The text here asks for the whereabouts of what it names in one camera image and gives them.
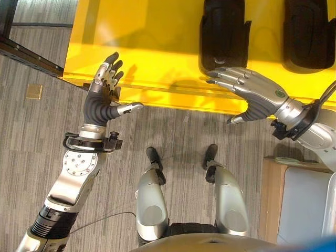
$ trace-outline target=black joint cover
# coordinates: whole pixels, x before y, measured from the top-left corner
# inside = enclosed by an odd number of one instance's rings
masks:
[[[69,235],[78,213],[66,213],[43,206],[31,232],[44,239],[62,239]]]
[[[205,0],[199,33],[201,71],[246,67],[250,26],[244,0]]]
[[[328,21],[327,0],[286,0],[284,67],[316,72],[335,62],[336,19]]]

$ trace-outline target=black bracket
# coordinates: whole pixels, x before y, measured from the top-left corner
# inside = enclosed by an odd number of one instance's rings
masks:
[[[305,117],[288,131],[285,124],[274,120],[271,123],[271,126],[275,127],[273,135],[279,140],[291,138],[293,141],[302,136],[316,121],[320,110],[320,100],[315,100],[314,103],[304,106],[304,109],[307,110]]]
[[[63,146],[69,150],[74,152],[81,153],[110,153],[115,150],[121,149],[122,140],[118,139],[117,132],[110,132],[109,138],[104,138],[102,140],[95,139],[83,139],[80,138],[78,134],[73,134],[67,132],[65,134],[65,138],[63,140]],[[80,147],[89,147],[93,148],[93,150],[83,150],[83,149],[75,149],[73,146]]]

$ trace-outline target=black cable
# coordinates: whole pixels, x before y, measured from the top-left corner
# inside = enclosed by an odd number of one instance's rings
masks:
[[[336,81],[334,81],[328,88],[325,90],[323,95],[320,98],[320,103],[323,104],[325,103],[329,97],[336,91]]]
[[[133,213],[133,212],[121,212],[121,213],[112,214],[112,215],[109,215],[109,216],[104,217],[104,218],[102,218],[102,219],[98,219],[98,220],[96,220],[96,221],[94,221],[94,222],[91,222],[91,223],[89,223],[89,224],[86,224],[86,225],[84,225],[84,226],[82,226],[82,227],[80,227],[80,228],[77,228],[77,229],[75,229],[74,231],[70,232],[70,235],[73,234],[73,233],[75,233],[75,232],[77,232],[77,231],[79,231],[79,230],[81,230],[81,229],[83,229],[83,228],[85,228],[85,227],[87,227],[87,226],[90,226],[90,225],[95,224],[95,223],[97,223],[97,222],[100,222],[100,221],[103,221],[103,220],[108,219],[108,218],[110,218],[110,217],[114,217],[114,216],[121,215],[121,214],[132,214],[134,217],[136,217],[135,213]]]

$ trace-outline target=silver robotic hand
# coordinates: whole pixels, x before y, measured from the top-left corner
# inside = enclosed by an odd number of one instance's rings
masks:
[[[248,103],[248,109],[227,123],[254,121],[275,115],[273,135],[291,138],[314,151],[322,162],[336,172],[336,113],[321,109],[336,89],[333,82],[319,100],[303,104],[291,99],[281,86],[265,76],[245,68],[220,68],[208,73],[208,83],[226,88]]]
[[[219,68],[208,73],[208,83],[226,88],[248,102],[246,112],[232,117],[228,123],[267,118],[288,99],[281,86],[257,72],[245,68]]]
[[[27,230],[17,252],[61,252],[92,190],[107,153],[121,148],[118,133],[106,138],[107,122],[140,109],[139,102],[111,105],[115,87],[123,73],[118,72],[122,61],[118,53],[109,56],[99,67],[88,91],[84,105],[85,123],[79,134],[66,133],[63,145],[67,149],[62,171],[52,186],[34,224]]]

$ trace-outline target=yellow surface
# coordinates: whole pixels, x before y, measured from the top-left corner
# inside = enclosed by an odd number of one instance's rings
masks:
[[[336,79],[336,65],[297,74],[282,65],[284,0],[245,0],[252,20],[248,68],[279,83],[305,103],[319,98]],[[328,0],[329,19],[336,1]],[[198,68],[203,0],[80,0],[63,79],[90,83],[106,56],[118,51],[125,76],[121,102],[236,114],[247,104],[233,93],[205,83]],[[336,110],[336,93],[325,103]]]

